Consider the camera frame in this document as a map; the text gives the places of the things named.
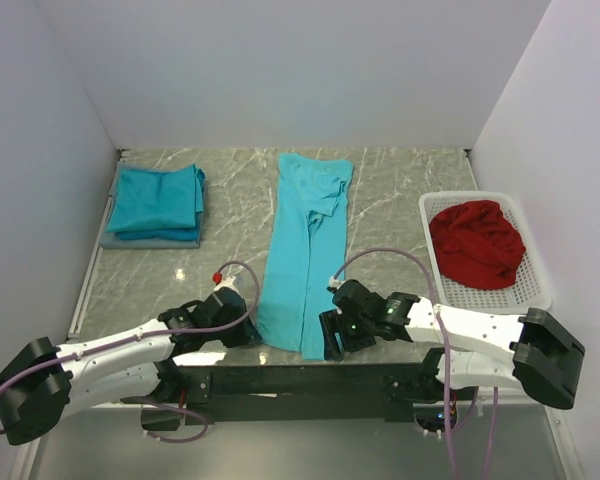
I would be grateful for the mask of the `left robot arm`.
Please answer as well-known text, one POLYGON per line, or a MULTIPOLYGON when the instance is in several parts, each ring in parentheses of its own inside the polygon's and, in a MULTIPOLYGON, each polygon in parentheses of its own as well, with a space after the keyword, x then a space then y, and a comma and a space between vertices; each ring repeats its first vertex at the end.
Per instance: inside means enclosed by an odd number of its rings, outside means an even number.
POLYGON ((101 339, 59 346, 36 339, 0 373, 0 435, 18 446, 102 403, 178 401, 192 388, 177 357, 212 341, 235 348, 259 339, 245 300, 228 287, 101 339))

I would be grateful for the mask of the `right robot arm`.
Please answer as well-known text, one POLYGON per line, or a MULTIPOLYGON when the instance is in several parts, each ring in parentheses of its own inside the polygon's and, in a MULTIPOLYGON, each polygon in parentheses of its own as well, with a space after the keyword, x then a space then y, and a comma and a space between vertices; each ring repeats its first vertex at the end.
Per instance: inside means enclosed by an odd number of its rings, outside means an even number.
POLYGON ((356 280, 331 280, 327 289, 334 307, 319 317, 327 360, 378 338, 438 344, 418 377, 429 398, 451 389, 508 388, 554 409, 575 405, 585 347, 546 310, 498 315, 402 292, 383 298, 356 280))

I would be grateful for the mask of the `turquoise t-shirt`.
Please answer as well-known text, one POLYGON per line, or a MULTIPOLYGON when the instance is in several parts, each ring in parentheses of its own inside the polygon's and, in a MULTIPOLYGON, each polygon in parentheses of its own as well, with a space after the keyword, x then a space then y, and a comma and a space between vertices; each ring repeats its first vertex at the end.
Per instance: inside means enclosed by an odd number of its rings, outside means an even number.
POLYGON ((347 250, 348 160, 283 153, 257 327, 265 344, 323 360, 319 315, 333 308, 329 280, 347 250))

